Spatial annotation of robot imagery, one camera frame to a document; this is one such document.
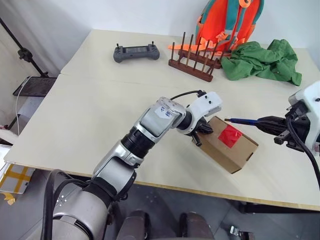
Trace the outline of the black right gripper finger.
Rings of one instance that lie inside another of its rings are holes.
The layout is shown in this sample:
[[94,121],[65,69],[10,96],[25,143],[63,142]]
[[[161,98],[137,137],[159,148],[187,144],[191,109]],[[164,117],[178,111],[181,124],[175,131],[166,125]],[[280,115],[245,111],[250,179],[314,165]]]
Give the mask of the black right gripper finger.
[[287,130],[286,126],[269,124],[269,123],[257,123],[256,127],[262,132],[273,135],[273,136],[279,136],[280,134],[282,134],[284,131]]
[[286,125],[286,119],[277,116],[265,116],[257,120],[259,123],[266,122],[273,125]]

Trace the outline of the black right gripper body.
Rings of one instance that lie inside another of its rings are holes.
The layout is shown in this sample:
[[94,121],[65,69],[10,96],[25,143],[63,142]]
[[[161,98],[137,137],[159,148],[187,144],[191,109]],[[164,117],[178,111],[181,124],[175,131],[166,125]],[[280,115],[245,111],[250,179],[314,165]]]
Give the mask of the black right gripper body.
[[305,103],[293,104],[285,115],[287,130],[276,136],[274,142],[278,145],[287,142],[286,146],[288,148],[299,152],[306,152],[306,138],[304,137],[308,135],[307,131],[310,130],[310,121],[306,117],[308,111]]

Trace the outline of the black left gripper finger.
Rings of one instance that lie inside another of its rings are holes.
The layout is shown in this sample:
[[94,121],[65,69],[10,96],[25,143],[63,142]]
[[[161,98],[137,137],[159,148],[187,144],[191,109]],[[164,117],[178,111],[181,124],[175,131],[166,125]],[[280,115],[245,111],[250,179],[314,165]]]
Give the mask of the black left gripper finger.
[[197,147],[200,147],[202,145],[202,142],[198,136],[198,134],[196,132],[192,132],[191,133],[191,137],[192,137],[192,140],[194,142],[194,144],[197,146]]

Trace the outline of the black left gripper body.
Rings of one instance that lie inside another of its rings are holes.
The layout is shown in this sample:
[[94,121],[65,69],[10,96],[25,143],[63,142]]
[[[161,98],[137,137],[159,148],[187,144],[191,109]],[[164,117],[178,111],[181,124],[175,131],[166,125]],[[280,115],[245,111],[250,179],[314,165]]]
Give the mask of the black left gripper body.
[[204,135],[209,135],[213,133],[213,129],[205,118],[200,118],[196,124],[196,132]]

